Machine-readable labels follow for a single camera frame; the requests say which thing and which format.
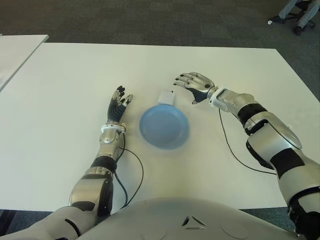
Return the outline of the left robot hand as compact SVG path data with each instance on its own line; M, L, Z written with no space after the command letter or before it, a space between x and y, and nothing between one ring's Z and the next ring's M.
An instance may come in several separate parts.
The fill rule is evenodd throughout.
M133 95L129 94L128 96L124 97L125 95L125 87L120 85L113 93L111 100L109 102L108 110L107 110L107 121L109 122L117 122L119 123L125 113L128 105L133 100Z

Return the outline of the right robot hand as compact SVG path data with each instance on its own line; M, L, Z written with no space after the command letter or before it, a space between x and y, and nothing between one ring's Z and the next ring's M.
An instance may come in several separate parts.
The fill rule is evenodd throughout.
M218 89L211 79L197 72L180 74L175 78L173 85L190 91L193 95L193 105L210 99Z

